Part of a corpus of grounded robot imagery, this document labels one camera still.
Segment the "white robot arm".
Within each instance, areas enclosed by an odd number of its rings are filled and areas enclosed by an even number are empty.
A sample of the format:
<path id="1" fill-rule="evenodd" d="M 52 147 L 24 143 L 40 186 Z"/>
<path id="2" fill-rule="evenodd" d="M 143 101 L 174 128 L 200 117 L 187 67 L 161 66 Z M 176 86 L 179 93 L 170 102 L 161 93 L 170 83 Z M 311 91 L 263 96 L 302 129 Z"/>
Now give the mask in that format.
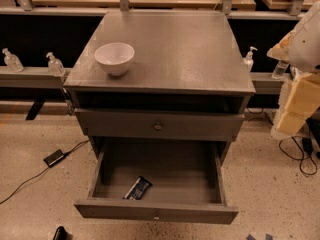
<path id="1" fill-rule="evenodd" d="M 271 128 L 277 140 L 296 135 L 320 107 L 320 2 L 316 2 L 267 56 L 288 62 L 292 80 L 281 87 L 279 109 Z"/>

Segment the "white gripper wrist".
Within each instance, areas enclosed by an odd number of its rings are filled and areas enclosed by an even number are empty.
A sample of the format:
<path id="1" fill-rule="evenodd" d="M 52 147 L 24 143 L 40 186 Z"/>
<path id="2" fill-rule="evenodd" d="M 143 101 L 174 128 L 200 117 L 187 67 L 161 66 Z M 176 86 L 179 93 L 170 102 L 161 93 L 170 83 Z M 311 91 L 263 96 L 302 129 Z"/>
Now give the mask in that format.
<path id="1" fill-rule="evenodd" d="M 290 31 L 268 50 L 267 56 L 280 61 L 301 63 L 301 55 L 298 52 L 299 36 L 298 31 Z M 320 107 L 319 75 L 302 74 L 294 81 L 286 81 L 284 86 L 284 112 L 276 112 L 270 130 L 270 135 L 277 140 L 293 137 L 304 126 L 304 118 L 311 117 Z"/>

